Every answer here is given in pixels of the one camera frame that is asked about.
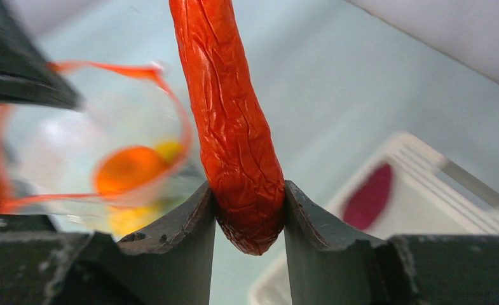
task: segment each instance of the gray table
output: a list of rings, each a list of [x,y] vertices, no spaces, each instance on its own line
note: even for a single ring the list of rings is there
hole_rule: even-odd
[[[499,86],[336,0],[235,1],[253,84],[285,178],[325,203],[398,130],[499,191]],[[167,1],[112,0],[37,39],[54,60],[169,64],[188,103]],[[98,86],[84,83],[81,86]],[[52,110],[21,109],[9,133]],[[217,230],[211,304],[242,304],[284,248],[244,255]]]

